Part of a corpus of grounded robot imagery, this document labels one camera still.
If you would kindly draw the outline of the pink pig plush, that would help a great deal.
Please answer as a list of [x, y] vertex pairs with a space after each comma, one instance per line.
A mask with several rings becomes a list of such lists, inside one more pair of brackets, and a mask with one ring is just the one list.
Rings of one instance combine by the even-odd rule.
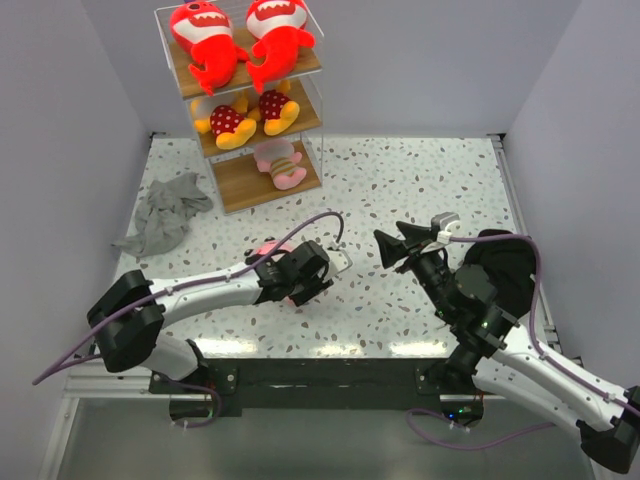
[[283, 138], [257, 145], [253, 157], [258, 171], [268, 173], [279, 190], [292, 189], [307, 176], [307, 170], [300, 165], [302, 153]]
[[245, 263], [251, 266], [274, 251], [271, 257], [248, 271], [257, 278], [257, 284], [260, 287], [260, 294], [254, 305], [281, 301], [293, 290], [292, 280], [287, 276], [284, 266], [279, 263], [293, 248], [286, 243], [276, 248], [278, 243], [278, 240], [269, 237], [261, 246], [245, 252]]

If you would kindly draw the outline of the orange doll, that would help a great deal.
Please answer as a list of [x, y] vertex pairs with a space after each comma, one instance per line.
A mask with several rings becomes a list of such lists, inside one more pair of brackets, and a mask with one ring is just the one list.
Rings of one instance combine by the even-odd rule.
[[249, 97], [245, 91], [234, 94], [230, 101], [200, 97], [189, 105], [192, 123], [199, 134], [211, 133], [221, 150], [244, 146], [255, 134], [257, 122], [248, 116]]

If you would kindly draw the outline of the orange doll polka dot dress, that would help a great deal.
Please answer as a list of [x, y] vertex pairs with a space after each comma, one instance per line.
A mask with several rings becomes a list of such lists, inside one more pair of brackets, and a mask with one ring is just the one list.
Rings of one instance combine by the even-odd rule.
[[277, 136], [291, 127], [300, 114], [300, 105], [289, 96], [291, 82], [281, 80], [270, 90], [264, 91], [248, 117], [264, 124], [267, 136]]

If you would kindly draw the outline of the red shark plush with face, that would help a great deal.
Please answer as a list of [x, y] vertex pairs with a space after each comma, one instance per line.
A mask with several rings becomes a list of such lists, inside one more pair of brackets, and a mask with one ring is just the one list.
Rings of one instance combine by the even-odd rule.
[[234, 41], [231, 18], [210, 1], [191, 1], [170, 15], [174, 40], [190, 56], [190, 74], [204, 93], [227, 85], [239, 62], [248, 62], [247, 51]]

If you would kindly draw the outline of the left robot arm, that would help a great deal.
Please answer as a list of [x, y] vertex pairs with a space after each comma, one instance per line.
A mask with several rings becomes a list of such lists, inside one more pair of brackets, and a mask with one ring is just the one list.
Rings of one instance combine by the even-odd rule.
[[202, 355], [194, 343], [164, 335], [164, 328], [233, 306], [283, 299], [303, 305], [351, 265], [345, 251], [314, 241], [296, 247], [270, 241], [214, 276], [149, 280], [140, 270], [129, 271], [89, 310], [87, 320], [108, 372], [143, 366], [167, 375], [185, 392], [196, 392], [207, 380]]

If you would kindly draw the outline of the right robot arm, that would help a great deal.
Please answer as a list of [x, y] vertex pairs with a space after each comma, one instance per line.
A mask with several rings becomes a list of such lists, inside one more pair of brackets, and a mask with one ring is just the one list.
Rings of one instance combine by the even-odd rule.
[[628, 473], [639, 449], [639, 389], [589, 372], [537, 336], [541, 259], [532, 239], [485, 232], [468, 239], [462, 265], [451, 269], [457, 215], [396, 226], [401, 238], [374, 233], [383, 267], [412, 273], [458, 342], [435, 378], [459, 393], [475, 386], [512, 400], [576, 436], [592, 461]]

